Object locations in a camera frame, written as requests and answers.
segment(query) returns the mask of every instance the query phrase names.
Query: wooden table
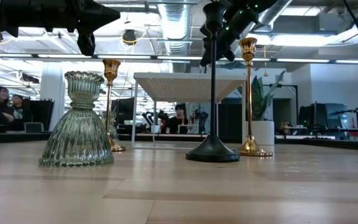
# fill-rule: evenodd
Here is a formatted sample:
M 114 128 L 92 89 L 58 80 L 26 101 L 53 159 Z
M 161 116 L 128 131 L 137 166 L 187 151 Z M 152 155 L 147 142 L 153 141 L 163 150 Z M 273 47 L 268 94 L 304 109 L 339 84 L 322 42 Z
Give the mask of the wooden table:
M 123 142 L 113 165 L 49 168 L 45 143 L 0 144 L 0 224 L 358 224 L 358 151 L 276 145 L 213 164 Z

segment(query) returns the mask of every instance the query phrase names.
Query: ceiling duct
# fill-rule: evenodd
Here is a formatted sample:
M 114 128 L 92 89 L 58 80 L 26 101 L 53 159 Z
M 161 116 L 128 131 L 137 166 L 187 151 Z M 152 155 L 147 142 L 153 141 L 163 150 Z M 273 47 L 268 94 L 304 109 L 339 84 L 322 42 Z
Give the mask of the ceiling duct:
M 259 14 L 259 25 L 253 24 L 251 31 L 258 29 L 261 32 L 271 32 L 273 23 L 281 13 L 291 4 L 292 0 L 278 0 L 271 8 Z
M 190 31 L 189 4 L 158 4 L 150 6 L 147 1 L 143 4 L 107 4 L 110 8 L 119 12 L 144 12 L 155 13 L 161 16 L 161 28 L 165 41 L 167 55 L 188 55 L 190 44 L 182 42 L 187 39 Z M 173 63 L 173 72 L 184 73 L 186 63 Z
M 190 7 L 181 4 L 158 5 L 163 37 L 172 40 L 165 42 L 168 55 L 188 55 L 190 44 L 181 40 L 187 39 L 189 34 Z M 173 72 L 184 73 L 187 63 L 173 63 L 172 66 Z

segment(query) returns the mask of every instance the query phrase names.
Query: white planter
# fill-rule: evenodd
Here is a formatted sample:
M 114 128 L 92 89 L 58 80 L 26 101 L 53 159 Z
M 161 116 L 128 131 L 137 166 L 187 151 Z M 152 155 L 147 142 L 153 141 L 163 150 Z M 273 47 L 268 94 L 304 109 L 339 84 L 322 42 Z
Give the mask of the white planter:
M 248 135 L 248 121 L 246 121 L 246 135 Z M 255 141 L 261 146 L 274 145 L 274 122 L 273 121 L 252 121 L 252 135 Z

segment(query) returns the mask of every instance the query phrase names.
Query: doorway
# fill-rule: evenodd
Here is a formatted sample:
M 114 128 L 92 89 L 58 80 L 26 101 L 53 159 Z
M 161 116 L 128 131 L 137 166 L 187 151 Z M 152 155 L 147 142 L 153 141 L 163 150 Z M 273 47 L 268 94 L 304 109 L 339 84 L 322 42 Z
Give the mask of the doorway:
M 291 99 L 273 99 L 273 121 L 275 130 L 282 122 L 291 122 Z

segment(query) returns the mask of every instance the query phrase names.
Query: potted plant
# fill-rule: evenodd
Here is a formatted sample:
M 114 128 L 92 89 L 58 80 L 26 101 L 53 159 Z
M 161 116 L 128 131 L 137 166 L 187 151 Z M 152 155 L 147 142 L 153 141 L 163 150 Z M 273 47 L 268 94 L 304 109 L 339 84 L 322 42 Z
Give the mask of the potted plant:
M 269 121 L 266 117 L 267 108 L 272 104 L 274 97 L 274 90 L 278 87 L 279 81 L 283 79 L 285 71 L 283 71 L 278 80 L 270 86 L 268 93 L 264 94 L 264 84 L 262 77 L 254 77 L 252 88 L 252 135 L 260 145 L 271 146 L 274 145 L 274 122 Z M 242 94 L 242 86 L 239 86 L 238 91 Z

